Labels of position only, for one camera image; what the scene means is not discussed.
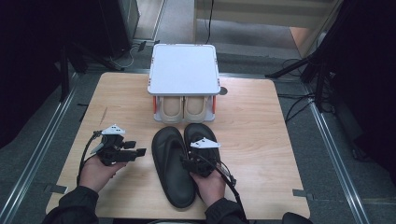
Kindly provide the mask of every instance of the wooden tabletop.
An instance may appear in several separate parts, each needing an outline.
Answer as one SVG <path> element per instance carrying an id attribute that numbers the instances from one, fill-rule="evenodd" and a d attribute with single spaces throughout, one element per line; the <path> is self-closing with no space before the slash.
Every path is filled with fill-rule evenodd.
<path id="1" fill-rule="evenodd" d="M 92 97 L 57 185 L 76 187 L 78 164 L 93 131 L 112 124 L 126 130 L 125 141 L 147 148 L 117 172 L 100 192 L 96 207 L 99 217 L 205 219 L 205 205 L 197 196 L 186 209 L 176 209 L 166 199 L 155 170 L 151 141 L 165 124 L 153 118 L 152 96 L 147 91 L 149 76 L 105 73 Z M 237 179 L 248 219 L 281 219 L 286 212 L 309 217 L 306 198 L 293 196 L 303 189 L 271 80 L 221 77 L 228 90 L 217 96 L 216 118 L 205 122 L 221 143 L 221 160 Z M 181 133 L 187 123 L 175 125 Z M 100 143 L 92 141 L 89 152 Z M 58 205 L 62 194 L 53 193 L 47 212 Z M 226 189 L 226 198 L 234 201 Z"/>

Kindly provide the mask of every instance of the person's hand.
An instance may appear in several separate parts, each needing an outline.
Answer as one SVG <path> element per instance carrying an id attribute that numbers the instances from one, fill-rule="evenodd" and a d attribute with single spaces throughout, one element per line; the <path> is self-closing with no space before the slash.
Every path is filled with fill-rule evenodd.
<path id="1" fill-rule="evenodd" d="M 224 198 L 225 182 L 217 170 L 207 177 L 201 177 L 194 173 L 190 173 L 190 175 L 197 183 L 201 198 L 206 206 L 209 207 L 212 203 Z"/>
<path id="2" fill-rule="evenodd" d="M 88 159 L 82 168 L 79 185 L 99 192 L 108 180 L 116 174 L 127 162 L 117 162 L 116 164 L 105 166 L 97 155 Z"/>

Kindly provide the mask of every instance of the black sandal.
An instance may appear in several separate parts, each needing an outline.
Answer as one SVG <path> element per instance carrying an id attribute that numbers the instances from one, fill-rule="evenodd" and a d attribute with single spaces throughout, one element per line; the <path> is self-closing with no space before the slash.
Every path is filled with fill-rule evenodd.
<path id="1" fill-rule="evenodd" d="M 183 138 L 175 127 L 159 130 L 152 140 L 152 157 L 168 201 L 177 208 L 190 206 L 195 199 L 195 187 L 190 173 L 183 169 L 180 157 L 185 158 Z"/>
<path id="2" fill-rule="evenodd" d="M 217 142 L 212 130 L 202 123 L 191 123 L 186 127 L 184 130 L 184 143 L 186 144 L 188 159 L 183 161 L 183 167 L 190 172 L 207 177 L 215 170 L 217 163 L 220 162 L 220 154 L 218 147 L 191 147 L 191 143 L 204 138 Z"/>

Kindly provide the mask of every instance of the black sleeve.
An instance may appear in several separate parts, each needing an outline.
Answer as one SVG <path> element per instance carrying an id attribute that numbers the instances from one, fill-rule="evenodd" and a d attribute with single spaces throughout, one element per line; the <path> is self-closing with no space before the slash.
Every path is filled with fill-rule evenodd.
<path id="1" fill-rule="evenodd" d="M 52 209 L 42 223 L 98 223 L 95 214 L 98 198 L 94 190 L 78 186 L 59 200 L 59 206 Z"/>
<path id="2" fill-rule="evenodd" d="M 244 214 L 239 204 L 225 198 L 210 205 L 205 215 L 207 224 L 245 224 L 242 221 Z"/>

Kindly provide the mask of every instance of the white lid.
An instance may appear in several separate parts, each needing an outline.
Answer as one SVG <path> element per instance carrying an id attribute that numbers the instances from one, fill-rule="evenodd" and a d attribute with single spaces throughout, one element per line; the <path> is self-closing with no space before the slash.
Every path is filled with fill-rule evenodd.
<path id="1" fill-rule="evenodd" d="M 216 95 L 220 92 L 215 47 L 154 46 L 148 80 L 152 95 Z"/>

